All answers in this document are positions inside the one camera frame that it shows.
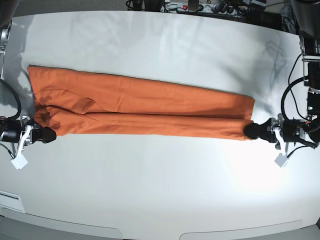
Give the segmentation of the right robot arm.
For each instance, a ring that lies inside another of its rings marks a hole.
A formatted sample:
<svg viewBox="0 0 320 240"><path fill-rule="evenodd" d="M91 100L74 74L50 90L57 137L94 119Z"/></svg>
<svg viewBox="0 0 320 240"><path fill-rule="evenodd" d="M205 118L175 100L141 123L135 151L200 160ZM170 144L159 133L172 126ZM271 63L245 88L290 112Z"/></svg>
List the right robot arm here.
<svg viewBox="0 0 320 240"><path fill-rule="evenodd" d="M25 125L35 123L35 104L26 62L27 38L34 16L22 14L26 0L0 2L0 150L14 158L14 145Z"/></svg>

